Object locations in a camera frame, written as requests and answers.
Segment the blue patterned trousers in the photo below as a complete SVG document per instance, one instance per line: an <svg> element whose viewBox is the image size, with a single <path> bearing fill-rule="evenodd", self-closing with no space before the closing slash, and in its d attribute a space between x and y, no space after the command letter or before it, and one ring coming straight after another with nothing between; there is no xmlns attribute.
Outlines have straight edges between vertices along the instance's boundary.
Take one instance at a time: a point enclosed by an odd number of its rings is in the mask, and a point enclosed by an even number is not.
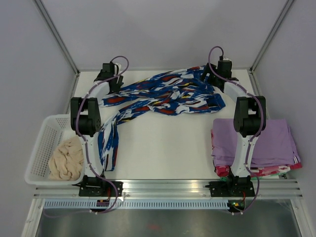
<svg viewBox="0 0 316 237"><path fill-rule="evenodd" d="M102 98L100 107L126 104L107 119L98 133L98 152L104 171L113 171L119 148L118 126L146 112L167 116L210 114L222 110L225 102L202 73L205 66L169 71L123 87Z"/></svg>

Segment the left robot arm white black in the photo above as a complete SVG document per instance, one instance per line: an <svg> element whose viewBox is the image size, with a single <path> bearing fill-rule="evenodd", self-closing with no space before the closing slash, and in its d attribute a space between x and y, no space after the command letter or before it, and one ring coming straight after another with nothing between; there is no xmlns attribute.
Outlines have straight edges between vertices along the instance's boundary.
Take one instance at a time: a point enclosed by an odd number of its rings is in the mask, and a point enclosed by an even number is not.
<svg viewBox="0 0 316 237"><path fill-rule="evenodd" d="M119 92L123 85L120 69L119 63L103 63L88 92L82 97L71 99L71 128L82 145L84 177L97 178L103 173L98 150L98 133L102 127L99 104L106 95Z"/></svg>

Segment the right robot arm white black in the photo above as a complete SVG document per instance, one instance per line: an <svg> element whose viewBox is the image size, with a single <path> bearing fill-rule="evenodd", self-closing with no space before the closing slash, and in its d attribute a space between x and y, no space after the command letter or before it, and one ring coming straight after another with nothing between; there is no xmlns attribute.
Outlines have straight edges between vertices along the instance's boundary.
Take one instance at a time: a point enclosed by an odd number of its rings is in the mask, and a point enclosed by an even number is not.
<svg viewBox="0 0 316 237"><path fill-rule="evenodd" d="M238 79L232 77L232 61L224 56L219 57L217 66L211 63L205 66L201 80L218 88L235 102L233 125L237 133L237 148L230 168L230 175L235 178L225 183L226 192L235 196L243 189L239 179L251 176L255 144L266 126L266 101L263 96L248 92Z"/></svg>

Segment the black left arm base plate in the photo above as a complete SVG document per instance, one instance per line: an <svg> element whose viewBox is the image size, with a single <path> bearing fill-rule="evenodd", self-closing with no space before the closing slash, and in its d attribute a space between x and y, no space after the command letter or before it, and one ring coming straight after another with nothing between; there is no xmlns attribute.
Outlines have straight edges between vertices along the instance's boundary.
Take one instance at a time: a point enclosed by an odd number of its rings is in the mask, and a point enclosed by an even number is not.
<svg viewBox="0 0 316 237"><path fill-rule="evenodd" d="M84 175L79 183L80 197L120 197L123 191L123 182L112 181L113 185L97 177Z"/></svg>

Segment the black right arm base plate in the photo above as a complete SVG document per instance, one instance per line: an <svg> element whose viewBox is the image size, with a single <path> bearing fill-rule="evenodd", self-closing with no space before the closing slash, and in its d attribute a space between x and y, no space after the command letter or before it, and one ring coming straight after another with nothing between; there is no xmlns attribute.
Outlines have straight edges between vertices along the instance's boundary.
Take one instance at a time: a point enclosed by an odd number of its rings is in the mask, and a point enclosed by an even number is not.
<svg viewBox="0 0 316 237"><path fill-rule="evenodd" d="M225 181L210 181L205 185L211 197L255 197L255 191L250 176L228 176Z"/></svg>

